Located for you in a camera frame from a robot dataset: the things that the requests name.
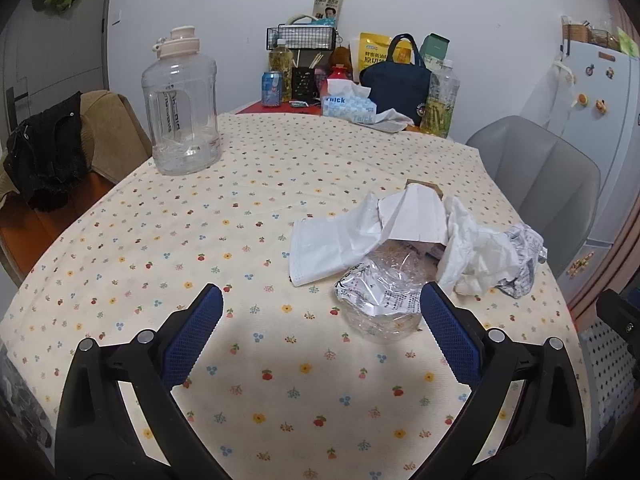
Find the yellow tea bottle left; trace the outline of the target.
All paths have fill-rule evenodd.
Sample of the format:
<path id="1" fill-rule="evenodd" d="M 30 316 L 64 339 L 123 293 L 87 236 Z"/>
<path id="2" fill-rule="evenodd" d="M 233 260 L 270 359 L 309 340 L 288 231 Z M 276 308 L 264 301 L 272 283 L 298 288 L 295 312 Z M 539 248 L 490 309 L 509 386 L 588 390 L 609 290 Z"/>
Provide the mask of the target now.
<path id="1" fill-rule="evenodd" d="M 269 52 L 269 67 L 282 75 L 282 101 L 288 102 L 292 99 L 293 53 L 285 39 L 279 38 L 276 47 Z"/>

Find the grey chair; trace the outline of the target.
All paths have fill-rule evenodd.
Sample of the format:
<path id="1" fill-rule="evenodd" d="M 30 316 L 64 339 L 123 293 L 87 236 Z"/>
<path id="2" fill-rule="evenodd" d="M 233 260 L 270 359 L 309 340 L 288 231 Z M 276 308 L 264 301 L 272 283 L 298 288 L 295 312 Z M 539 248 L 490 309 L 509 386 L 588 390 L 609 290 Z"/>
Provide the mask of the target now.
<path id="1" fill-rule="evenodd" d="M 596 163 L 556 134 L 521 116 L 492 122 L 466 141 L 488 176 L 544 239 L 548 265 L 560 276 L 582 248 L 598 208 Z"/>

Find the small brown cardboard box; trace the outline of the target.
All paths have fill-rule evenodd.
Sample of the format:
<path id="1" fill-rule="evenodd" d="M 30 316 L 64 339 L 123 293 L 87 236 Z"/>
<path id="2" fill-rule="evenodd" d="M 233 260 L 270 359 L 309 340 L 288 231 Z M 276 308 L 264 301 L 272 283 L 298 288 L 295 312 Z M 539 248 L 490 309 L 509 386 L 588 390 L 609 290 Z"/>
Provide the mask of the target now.
<path id="1" fill-rule="evenodd" d="M 419 185 L 419 186 L 422 186 L 422 188 L 429 188 L 438 196 L 440 200 L 444 199 L 444 192 L 442 192 L 442 189 L 434 182 L 420 181 L 416 179 L 407 179 L 405 188 L 408 188 L 411 185 Z"/>

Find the blue tissue pack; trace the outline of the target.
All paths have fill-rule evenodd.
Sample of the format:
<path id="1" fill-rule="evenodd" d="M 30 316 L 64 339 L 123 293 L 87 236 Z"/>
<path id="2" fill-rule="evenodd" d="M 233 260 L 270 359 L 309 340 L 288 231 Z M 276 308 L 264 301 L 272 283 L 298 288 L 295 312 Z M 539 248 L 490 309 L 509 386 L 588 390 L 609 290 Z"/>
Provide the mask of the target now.
<path id="1" fill-rule="evenodd" d="M 349 79 L 328 79 L 326 95 L 321 100 L 321 113 L 326 117 L 341 118 L 354 124 L 374 123 L 375 102 L 370 99 L 371 89 Z"/>

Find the white cloth on table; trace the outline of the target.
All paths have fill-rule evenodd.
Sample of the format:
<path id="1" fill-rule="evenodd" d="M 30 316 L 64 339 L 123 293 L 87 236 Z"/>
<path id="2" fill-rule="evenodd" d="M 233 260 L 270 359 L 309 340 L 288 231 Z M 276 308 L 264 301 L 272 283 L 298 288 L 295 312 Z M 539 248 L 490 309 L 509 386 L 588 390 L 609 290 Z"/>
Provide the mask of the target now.
<path id="1" fill-rule="evenodd" d="M 367 127 L 386 133 L 398 133 L 413 125 L 414 121 L 411 117 L 399 113 L 394 108 L 390 108 L 385 112 L 376 114 L 373 117 L 372 124 L 367 124 Z"/>

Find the crushed clear plastic bottle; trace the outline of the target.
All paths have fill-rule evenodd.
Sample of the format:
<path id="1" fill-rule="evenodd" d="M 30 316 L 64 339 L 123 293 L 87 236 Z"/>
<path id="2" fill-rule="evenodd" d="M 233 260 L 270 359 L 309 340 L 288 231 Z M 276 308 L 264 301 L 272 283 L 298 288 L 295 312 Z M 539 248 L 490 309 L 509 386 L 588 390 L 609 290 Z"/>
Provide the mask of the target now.
<path id="1" fill-rule="evenodd" d="M 349 325 L 364 338 L 398 341 L 419 329 L 421 290 L 436 273 L 435 258 L 388 240 L 343 274 L 334 294 Z"/>

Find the yellow snack bag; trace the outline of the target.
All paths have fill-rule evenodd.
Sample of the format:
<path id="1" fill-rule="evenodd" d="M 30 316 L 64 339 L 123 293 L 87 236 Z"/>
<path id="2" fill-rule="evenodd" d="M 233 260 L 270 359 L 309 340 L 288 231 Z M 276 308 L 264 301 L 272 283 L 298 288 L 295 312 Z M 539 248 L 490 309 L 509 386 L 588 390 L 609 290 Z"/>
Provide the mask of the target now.
<path id="1" fill-rule="evenodd" d="M 390 36 L 362 32 L 358 42 L 358 74 L 374 64 L 384 62 L 391 42 Z"/>

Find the black garment on chair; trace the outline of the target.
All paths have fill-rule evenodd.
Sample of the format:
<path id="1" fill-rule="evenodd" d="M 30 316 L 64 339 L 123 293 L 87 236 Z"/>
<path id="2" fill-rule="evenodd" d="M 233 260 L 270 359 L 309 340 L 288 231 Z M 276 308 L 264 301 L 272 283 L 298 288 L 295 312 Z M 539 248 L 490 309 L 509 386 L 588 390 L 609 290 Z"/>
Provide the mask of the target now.
<path id="1" fill-rule="evenodd" d="M 23 120 L 10 134 L 3 167 L 35 210 L 64 207 L 88 174 L 82 150 L 81 94 Z"/>

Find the green carton box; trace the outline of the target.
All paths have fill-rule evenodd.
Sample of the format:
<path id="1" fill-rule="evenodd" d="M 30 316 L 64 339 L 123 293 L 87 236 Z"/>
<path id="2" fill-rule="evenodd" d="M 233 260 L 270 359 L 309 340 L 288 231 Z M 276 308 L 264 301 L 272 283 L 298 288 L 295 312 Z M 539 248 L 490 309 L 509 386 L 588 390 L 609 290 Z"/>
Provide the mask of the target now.
<path id="1" fill-rule="evenodd" d="M 420 55 L 425 66 L 431 71 L 442 67 L 449 47 L 449 39 L 431 32 L 427 35 L 420 47 Z"/>

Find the white refrigerator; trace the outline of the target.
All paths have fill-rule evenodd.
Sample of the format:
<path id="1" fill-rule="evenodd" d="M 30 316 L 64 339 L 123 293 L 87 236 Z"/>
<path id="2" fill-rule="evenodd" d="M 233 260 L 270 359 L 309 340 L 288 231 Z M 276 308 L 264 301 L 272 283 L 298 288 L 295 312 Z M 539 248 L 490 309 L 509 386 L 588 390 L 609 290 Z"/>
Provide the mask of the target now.
<path id="1" fill-rule="evenodd" d="M 521 115 L 573 145 L 600 170 L 591 231 L 558 275 L 563 294 L 572 296 L 613 248 L 639 194 L 639 60 L 565 39 Z"/>

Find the brown wooden chair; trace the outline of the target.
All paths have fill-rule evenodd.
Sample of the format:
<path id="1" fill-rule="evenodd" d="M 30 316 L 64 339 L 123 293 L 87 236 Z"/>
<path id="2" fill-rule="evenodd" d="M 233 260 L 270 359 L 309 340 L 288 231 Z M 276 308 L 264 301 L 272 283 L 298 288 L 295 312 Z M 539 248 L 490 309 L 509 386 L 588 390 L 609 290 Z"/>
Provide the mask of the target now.
<path id="1" fill-rule="evenodd" d="M 151 157 L 126 96 L 77 92 L 24 119 L 1 156 L 1 264 L 19 285 L 51 244 Z"/>

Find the grey door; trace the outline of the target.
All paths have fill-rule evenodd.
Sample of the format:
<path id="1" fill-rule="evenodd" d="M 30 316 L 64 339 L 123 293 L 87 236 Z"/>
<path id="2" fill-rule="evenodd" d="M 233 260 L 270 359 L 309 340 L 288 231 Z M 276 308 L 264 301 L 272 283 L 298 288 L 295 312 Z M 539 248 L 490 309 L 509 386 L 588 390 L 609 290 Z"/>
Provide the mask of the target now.
<path id="1" fill-rule="evenodd" d="M 108 87 L 108 0 L 56 14 L 44 0 L 1 0 L 1 149 L 24 119 L 76 92 Z"/>

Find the white paper tissue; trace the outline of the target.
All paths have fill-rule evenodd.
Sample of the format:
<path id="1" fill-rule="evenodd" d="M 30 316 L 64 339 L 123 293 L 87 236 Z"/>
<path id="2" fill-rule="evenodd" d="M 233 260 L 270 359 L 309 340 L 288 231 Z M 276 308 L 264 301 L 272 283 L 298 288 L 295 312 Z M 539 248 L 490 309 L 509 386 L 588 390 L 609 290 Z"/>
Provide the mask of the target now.
<path id="1" fill-rule="evenodd" d="M 411 185 L 378 202 L 382 240 L 441 244 L 436 282 L 445 292 L 482 296 L 518 273 L 518 255 L 506 233 L 476 221 L 456 196 L 440 200 L 429 188 Z"/>

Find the large clear water jug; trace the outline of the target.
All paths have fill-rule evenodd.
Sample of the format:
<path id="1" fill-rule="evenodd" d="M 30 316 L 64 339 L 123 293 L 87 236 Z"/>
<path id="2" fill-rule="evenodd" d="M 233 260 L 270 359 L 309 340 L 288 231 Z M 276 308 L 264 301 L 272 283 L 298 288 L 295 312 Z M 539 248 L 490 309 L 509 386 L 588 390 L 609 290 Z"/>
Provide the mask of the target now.
<path id="1" fill-rule="evenodd" d="M 152 156 L 161 174 L 194 174 L 221 155 L 217 64 L 201 52 L 201 41 L 190 25 L 171 29 L 153 51 L 157 60 L 141 78 Z"/>

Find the navy blue lunch bag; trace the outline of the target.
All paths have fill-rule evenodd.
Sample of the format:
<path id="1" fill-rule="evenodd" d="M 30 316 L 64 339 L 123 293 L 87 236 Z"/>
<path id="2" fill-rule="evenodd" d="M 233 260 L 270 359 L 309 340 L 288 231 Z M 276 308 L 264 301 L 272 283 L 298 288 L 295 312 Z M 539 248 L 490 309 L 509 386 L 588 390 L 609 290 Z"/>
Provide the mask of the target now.
<path id="1" fill-rule="evenodd" d="M 414 63 L 396 63 L 393 58 L 401 40 L 408 40 Z M 426 67 L 413 36 L 400 34 L 393 38 L 386 59 L 364 68 L 359 75 L 360 84 L 370 89 L 369 99 L 378 112 L 393 108 L 418 126 L 425 113 L 432 72 Z"/>

